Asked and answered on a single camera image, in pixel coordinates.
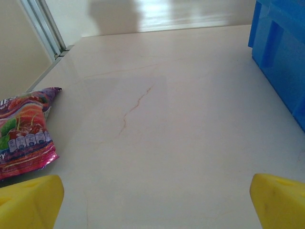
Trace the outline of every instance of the wall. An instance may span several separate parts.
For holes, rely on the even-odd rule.
[[[83,36],[251,24],[255,0],[46,0],[66,45]]]
[[[26,91],[51,60],[17,0],[0,0],[0,100]]]

